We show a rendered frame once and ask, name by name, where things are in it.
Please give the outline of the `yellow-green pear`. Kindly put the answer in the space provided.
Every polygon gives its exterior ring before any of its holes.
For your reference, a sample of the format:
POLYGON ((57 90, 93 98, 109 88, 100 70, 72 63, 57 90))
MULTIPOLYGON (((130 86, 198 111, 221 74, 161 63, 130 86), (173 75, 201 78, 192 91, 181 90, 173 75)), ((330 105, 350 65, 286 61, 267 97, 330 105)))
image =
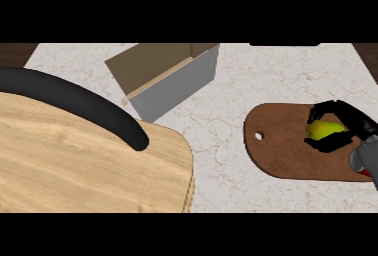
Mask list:
POLYGON ((305 134, 310 139, 319 141, 332 133, 342 132, 344 130, 344 126, 338 123, 314 120, 305 127, 305 134))

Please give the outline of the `black curved band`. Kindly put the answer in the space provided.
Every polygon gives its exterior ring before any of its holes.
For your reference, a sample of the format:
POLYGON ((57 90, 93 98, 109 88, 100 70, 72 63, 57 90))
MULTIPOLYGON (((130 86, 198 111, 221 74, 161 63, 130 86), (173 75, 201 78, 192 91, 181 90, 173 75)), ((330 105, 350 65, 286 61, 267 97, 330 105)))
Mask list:
POLYGON ((60 108, 112 132, 136 151, 149 145, 131 115, 102 96, 65 79, 19 67, 0 67, 0 92, 25 96, 60 108))

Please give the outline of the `open cardboard box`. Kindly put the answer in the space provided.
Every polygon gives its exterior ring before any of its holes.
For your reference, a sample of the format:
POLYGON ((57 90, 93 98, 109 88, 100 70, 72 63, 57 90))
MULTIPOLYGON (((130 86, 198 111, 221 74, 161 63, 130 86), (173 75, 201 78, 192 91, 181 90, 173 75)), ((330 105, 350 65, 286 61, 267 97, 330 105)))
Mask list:
POLYGON ((128 102, 152 123, 214 80, 218 43, 139 43, 105 61, 128 102))

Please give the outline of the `brown wooden cutting board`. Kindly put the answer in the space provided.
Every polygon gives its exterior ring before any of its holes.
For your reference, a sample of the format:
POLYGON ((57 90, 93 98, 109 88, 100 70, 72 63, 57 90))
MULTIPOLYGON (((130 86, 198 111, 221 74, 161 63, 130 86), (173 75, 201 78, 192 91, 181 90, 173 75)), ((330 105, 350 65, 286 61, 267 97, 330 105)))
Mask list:
POLYGON ((264 103, 252 108, 243 122, 249 158, 270 176, 282 179, 370 182, 348 165, 353 143, 322 153, 304 142, 311 104, 264 103))

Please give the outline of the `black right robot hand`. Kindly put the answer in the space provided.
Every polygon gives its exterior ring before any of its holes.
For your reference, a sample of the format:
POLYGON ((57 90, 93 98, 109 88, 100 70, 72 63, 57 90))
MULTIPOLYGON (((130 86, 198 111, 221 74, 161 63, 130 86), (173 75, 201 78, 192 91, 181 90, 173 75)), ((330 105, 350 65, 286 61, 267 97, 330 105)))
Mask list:
POLYGON ((354 136, 364 141, 372 135, 378 135, 378 123, 342 100, 329 100, 314 104, 310 109, 307 123, 313 124, 326 113, 332 113, 336 116, 347 130, 330 133, 320 140, 304 139, 304 142, 322 153, 330 153, 348 145, 354 136))

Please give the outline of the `pale wooden board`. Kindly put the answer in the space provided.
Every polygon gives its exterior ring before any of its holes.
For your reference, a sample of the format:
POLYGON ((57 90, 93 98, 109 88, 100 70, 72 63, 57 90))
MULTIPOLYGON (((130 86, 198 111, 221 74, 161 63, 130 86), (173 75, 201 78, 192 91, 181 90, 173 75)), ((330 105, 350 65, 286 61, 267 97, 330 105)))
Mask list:
POLYGON ((189 144, 143 122, 133 150, 102 127, 0 93, 0 212, 187 212, 195 190, 189 144))

